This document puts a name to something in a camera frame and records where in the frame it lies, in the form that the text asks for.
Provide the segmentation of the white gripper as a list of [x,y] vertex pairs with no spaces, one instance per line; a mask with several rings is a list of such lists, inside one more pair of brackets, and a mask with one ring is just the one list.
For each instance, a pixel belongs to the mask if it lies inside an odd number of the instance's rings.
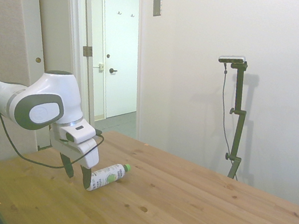
[[92,170],[98,164],[99,154],[95,133],[87,133],[75,128],[51,125],[51,145],[60,152],[60,157],[66,174],[69,178],[74,176],[71,160],[78,160],[81,164],[82,182],[85,190],[90,187]]

